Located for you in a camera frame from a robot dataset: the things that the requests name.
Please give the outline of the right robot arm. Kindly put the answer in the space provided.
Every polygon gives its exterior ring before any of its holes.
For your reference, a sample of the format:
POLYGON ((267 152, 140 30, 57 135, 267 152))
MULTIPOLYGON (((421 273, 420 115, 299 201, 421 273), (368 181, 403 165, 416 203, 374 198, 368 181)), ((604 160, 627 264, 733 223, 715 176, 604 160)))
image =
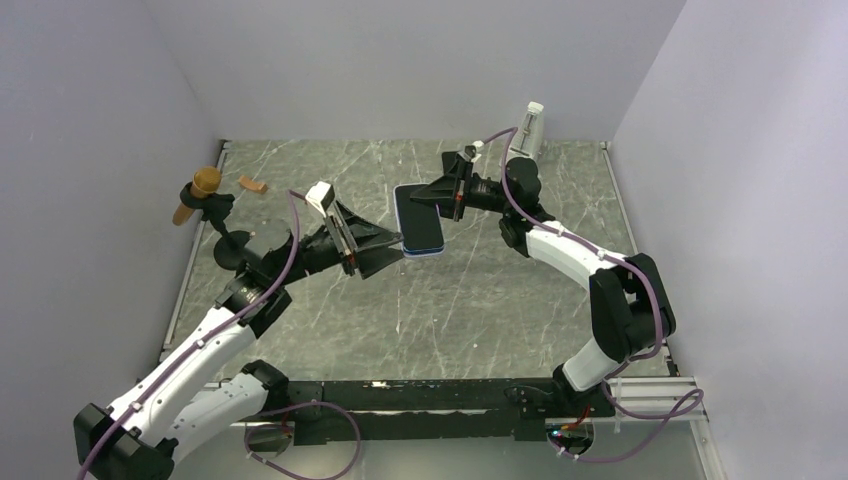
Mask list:
POLYGON ((553 406, 572 416, 597 408, 602 383, 637 359, 657 352, 676 319, 655 261, 605 250, 567 229, 541 205, 536 162, 513 156, 498 180, 474 171, 469 152, 442 156, 443 174, 414 188, 409 199, 459 221, 466 209, 500 214, 507 246, 543 262, 583 287, 590 300, 591 337, 552 374, 553 406))

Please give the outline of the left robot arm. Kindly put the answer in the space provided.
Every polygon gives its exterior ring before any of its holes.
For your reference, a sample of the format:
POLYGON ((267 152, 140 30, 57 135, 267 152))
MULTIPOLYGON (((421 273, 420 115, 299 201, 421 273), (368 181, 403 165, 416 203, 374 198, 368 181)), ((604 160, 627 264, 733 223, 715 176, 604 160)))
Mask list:
POLYGON ((175 466, 232 423, 320 410, 316 390, 294 387, 269 363, 246 364, 213 391, 206 384, 256 342, 291 305, 291 283, 332 267, 369 277, 402 258, 401 236, 333 202, 318 229, 272 222, 237 231, 234 278, 200 324, 149 375, 105 407, 85 406, 73 422, 79 477, 166 479, 175 466))

